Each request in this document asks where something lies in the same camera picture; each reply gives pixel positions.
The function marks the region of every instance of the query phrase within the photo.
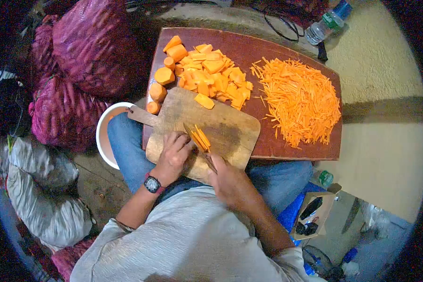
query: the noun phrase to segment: sleeve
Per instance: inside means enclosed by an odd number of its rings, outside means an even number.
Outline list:
[[[70,276],[70,281],[91,281],[92,269],[99,260],[103,247],[111,241],[130,234],[132,231],[134,231],[134,229],[125,226],[114,218],[111,218],[103,227],[102,232],[97,236],[94,243],[92,243],[90,248],[85,251],[75,264]]]
[[[296,272],[302,280],[308,282],[309,277],[305,273],[302,249],[299,247],[287,248],[280,252],[272,260],[287,272]]]

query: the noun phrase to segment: watch face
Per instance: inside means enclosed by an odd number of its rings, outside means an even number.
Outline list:
[[[144,186],[146,186],[146,189],[151,192],[155,193],[157,192],[158,188],[160,187],[160,184],[158,181],[153,178],[152,176],[149,176],[147,180],[144,182]]]

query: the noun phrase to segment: white bowl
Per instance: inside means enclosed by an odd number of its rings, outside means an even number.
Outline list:
[[[134,106],[132,103],[120,102],[111,105],[100,117],[96,129],[96,143],[99,153],[103,160],[115,169],[119,169],[116,159],[114,158],[113,151],[111,150],[110,140],[108,140],[107,127],[112,117],[125,112],[125,109]]]

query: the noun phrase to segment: gray shirt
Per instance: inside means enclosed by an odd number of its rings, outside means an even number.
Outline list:
[[[300,248],[267,257],[248,218],[197,187],[157,205],[135,230],[110,219],[70,281],[308,281],[303,264]]]

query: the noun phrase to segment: large wooden tray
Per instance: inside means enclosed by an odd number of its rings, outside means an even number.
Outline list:
[[[311,59],[303,54],[300,54],[292,49],[280,46],[278,44],[258,39],[251,36],[241,35],[233,32],[204,29],[204,28],[186,28],[186,27],[169,27],[164,28],[158,39],[157,49],[152,62],[151,76],[147,87],[147,101],[152,99],[149,95],[149,86],[154,82],[154,74],[156,70],[163,67],[163,60],[166,54],[163,52],[164,46],[169,40],[178,35],[182,39],[188,51],[193,50],[193,46],[203,43],[212,44],[213,48],[220,49],[223,54],[231,58],[235,65],[240,67],[245,73],[246,79],[254,84],[254,90],[251,97],[260,96],[264,93],[259,90],[262,85],[256,76],[252,76],[249,67],[253,62],[256,62],[264,56],[267,60],[270,59],[293,59],[300,60],[302,63],[309,65],[327,76],[335,87],[337,97],[340,99],[341,109],[341,88],[339,75],[327,68],[325,65]],[[273,123],[269,120],[262,120],[268,109],[265,108],[260,99],[251,98],[246,101],[246,106],[242,111],[259,119],[261,123],[261,131],[257,143],[255,144],[254,151],[251,158],[259,159],[283,159],[283,160],[337,160],[340,156],[340,142],[341,142],[341,127],[342,121],[334,126],[331,133],[331,142],[329,145],[322,143],[316,144],[303,144],[300,143],[299,147],[302,149],[293,149],[282,139],[279,135],[277,139],[274,138],[275,130],[272,128]],[[146,148],[147,141],[152,132],[152,128],[145,125],[143,128],[143,149]]]

